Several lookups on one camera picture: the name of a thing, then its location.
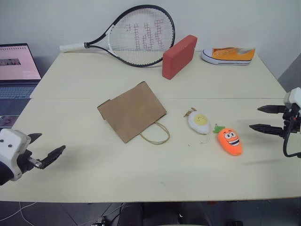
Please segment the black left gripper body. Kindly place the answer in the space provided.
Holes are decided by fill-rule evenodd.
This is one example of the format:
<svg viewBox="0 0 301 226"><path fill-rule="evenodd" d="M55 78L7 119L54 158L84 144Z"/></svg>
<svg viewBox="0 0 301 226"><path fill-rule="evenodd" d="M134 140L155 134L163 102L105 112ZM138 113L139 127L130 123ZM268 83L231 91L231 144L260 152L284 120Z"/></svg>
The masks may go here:
<svg viewBox="0 0 301 226"><path fill-rule="evenodd" d="M40 161L32 158L31 155L31 151L25 150L25 152L17 158L17 165L22 174L32 170L34 167L40 168Z"/></svg>

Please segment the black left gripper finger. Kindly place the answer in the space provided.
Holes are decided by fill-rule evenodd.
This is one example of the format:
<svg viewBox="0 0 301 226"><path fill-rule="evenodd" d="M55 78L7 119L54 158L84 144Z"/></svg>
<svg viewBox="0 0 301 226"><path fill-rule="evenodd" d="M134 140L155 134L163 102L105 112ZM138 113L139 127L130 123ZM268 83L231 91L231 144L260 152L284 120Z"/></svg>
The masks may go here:
<svg viewBox="0 0 301 226"><path fill-rule="evenodd" d="M40 136L42 136L41 133L32 133L28 135L31 139L30 143L33 143L35 140L37 140Z"/></svg>
<svg viewBox="0 0 301 226"><path fill-rule="evenodd" d="M37 160L35 163L35 167L38 169L44 169L50 164L52 164L55 160L58 159L58 157L63 153L64 149L66 148L65 145L53 150L50 152L46 158L43 160Z"/></svg>

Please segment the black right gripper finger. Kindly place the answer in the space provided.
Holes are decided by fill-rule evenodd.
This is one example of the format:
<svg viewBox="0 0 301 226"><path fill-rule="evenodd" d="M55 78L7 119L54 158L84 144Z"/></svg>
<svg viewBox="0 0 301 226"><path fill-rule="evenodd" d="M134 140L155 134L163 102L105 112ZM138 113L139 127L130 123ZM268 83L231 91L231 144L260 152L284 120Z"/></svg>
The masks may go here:
<svg viewBox="0 0 301 226"><path fill-rule="evenodd" d="M286 111L285 105L265 105L257 108L258 111L264 112L264 113L284 113Z"/></svg>
<svg viewBox="0 0 301 226"><path fill-rule="evenodd" d="M249 125L249 127L260 133L277 135L280 137L283 136L283 129L281 127L274 127L268 124L254 124L254 125Z"/></svg>

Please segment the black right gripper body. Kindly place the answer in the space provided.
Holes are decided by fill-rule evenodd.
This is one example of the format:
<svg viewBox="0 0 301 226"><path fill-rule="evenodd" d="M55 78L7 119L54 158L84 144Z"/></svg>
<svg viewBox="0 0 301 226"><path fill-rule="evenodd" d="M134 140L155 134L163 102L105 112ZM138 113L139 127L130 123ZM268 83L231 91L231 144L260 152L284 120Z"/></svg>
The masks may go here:
<svg viewBox="0 0 301 226"><path fill-rule="evenodd" d="M285 108L283 113L284 127L282 138L286 138L291 133L301 131L301 113L299 107Z"/></svg>

